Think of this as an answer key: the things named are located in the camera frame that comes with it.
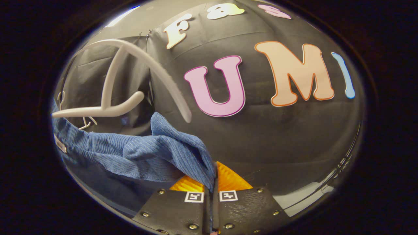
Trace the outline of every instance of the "screw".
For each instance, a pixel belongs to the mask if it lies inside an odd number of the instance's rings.
[[[168,234],[168,232],[164,230],[157,230],[157,231],[159,231],[160,233]]]
[[[189,229],[191,229],[191,230],[196,230],[198,228],[199,228],[199,226],[197,226],[197,225],[189,225]]]
[[[233,225],[233,224],[225,224],[226,229],[232,229],[234,227],[235,227],[235,225]]]

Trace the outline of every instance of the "white tag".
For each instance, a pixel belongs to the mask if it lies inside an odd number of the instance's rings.
[[[61,151],[63,151],[64,153],[67,153],[67,147],[65,147],[65,145],[63,143],[61,143],[61,141],[59,141],[59,139],[56,137],[55,134],[54,134],[54,139],[55,139],[56,146],[59,149],[61,149]]]

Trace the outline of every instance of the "pink letter u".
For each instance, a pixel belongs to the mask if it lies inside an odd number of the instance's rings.
[[[200,110],[210,116],[226,117],[236,114],[244,107],[245,92],[238,70],[241,61],[240,56],[227,56],[218,59],[213,64],[216,69],[223,72],[227,82],[229,99],[225,103],[217,103],[212,99],[205,78],[208,72],[206,67],[196,67],[184,75],[184,79],[190,83]]]

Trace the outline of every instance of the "white hanger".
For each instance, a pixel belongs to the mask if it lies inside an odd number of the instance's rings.
[[[59,110],[61,110],[62,109],[62,103],[65,100],[65,91],[62,91],[62,100],[61,100],[61,92],[58,93],[58,96],[57,96],[56,99],[59,101]],[[94,118],[92,118],[92,117],[89,117],[89,118],[94,122],[95,125],[97,125],[97,122],[96,122],[96,120]],[[84,126],[83,127],[80,127],[79,130],[86,129],[92,123],[92,122],[89,122],[89,124],[86,124],[86,117],[83,117],[83,121],[84,121]]]
[[[112,60],[109,70],[104,80],[103,92],[102,92],[102,102],[99,107],[83,107],[83,108],[72,108],[67,110],[60,110],[58,112],[52,113],[53,118],[64,118],[64,117],[117,117],[121,116],[133,108],[135,108],[143,99],[144,93],[141,91],[135,92],[131,97],[129,97],[125,102],[120,105],[111,106],[110,101],[112,98],[113,84],[115,82],[116,72],[122,59],[125,56],[126,52],[135,56],[138,59],[142,59],[150,69],[157,74],[157,77],[163,82],[167,88],[170,95],[173,97],[177,108],[180,110],[180,113],[183,119],[187,122],[191,122],[191,111],[181,95],[180,90],[177,85],[174,83],[171,76],[167,71],[157,63],[151,56],[144,52],[141,48],[137,47],[135,44],[132,44],[127,41],[118,40],[118,39],[108,39],[102,40],[95,43],[92,43],[77,53],[71,58],[70,64],[67,67],[65,75],[68,73],[71,63],[74,61],[75,57],[81,52],[97,46],[97,45],[109,45],[119,47],[119,50],[116,52],[114,59]]]

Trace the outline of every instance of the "blue cloth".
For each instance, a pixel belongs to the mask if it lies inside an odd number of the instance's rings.
[[[58,111],[53,101],[52,112]],[[173,128],[159,113],[151,117],[150,136],[93,133],[79,130],[65,118],[52,118],[53,133],[66,146],[60,155],[74,164],[101,164],[121,176],[156,182],[184,174],[213,191],[215,164],[196,136]]]

